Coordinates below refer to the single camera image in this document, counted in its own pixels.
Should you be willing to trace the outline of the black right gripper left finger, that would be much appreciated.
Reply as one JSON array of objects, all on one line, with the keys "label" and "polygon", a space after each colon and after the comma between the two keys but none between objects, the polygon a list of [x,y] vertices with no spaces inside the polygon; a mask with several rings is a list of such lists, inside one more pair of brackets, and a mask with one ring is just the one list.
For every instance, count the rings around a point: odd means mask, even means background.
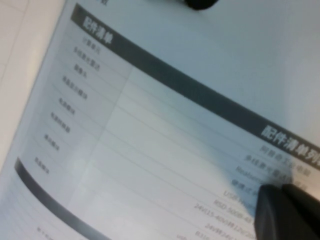
[{"label": "black right gripper left finger", "polygon": [[254,230],[258,240],[286,240],[291,202],[280,188],[262,185],[258,192]]}]

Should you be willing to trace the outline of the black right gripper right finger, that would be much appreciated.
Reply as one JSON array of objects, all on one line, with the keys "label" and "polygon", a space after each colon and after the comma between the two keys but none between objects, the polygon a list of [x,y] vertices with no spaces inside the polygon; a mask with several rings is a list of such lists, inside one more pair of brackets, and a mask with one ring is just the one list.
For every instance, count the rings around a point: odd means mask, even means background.
[{"label": "black right gripper right finger", "polygon": [[282,191],[292,202],[303,221],[320,239],[320,201],[293,184],[284,184]]}]

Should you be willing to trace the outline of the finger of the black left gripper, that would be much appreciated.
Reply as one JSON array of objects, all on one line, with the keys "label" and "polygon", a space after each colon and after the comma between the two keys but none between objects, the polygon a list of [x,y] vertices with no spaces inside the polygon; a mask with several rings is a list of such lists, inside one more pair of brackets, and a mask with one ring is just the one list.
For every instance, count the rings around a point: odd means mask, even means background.
[{"label": "finger of the black left gripper", "polygon": [[184,0],[185,4],[196,11],[207,10],[214,6],[218,0]]}]

